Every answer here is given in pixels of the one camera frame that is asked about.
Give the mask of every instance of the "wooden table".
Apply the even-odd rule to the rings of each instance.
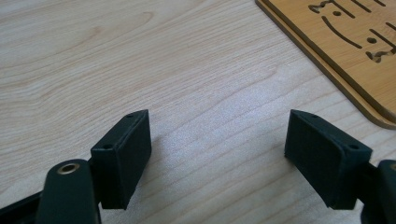
[[[291,109],[396,159],[367,120],[253,0],[0,3],[0,206],[90,157],[123,115],[149,109],[153,153],[126,211],[104,223],[360,223],[283,157]]]

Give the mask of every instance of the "wood grain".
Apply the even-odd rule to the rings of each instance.
[[[104,223],[360,223],[327,209],[283,157],[290,109],[395,159],[254,1],[0,2],[0,206],[42,189],[124,114],[150,112],[153,154]]]
[[[257,3],[363,114],[396,129],[394,1]]]

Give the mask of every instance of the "light wood tabletop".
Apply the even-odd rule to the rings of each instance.
[[[396,159],[364,117],[254,0],[0,2],[0,207],[85,159],[148,109],[152,155],[128,209],[104,223],[360,223],[284,158],[291,109]]]

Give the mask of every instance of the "bamboo tray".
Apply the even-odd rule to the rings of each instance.
[[[369,120],[396,129],[396,1],[256,3]]]

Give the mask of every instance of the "wooden board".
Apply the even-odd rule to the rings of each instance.
[[[394,1],[256,2],[368,119],[396,129]]]

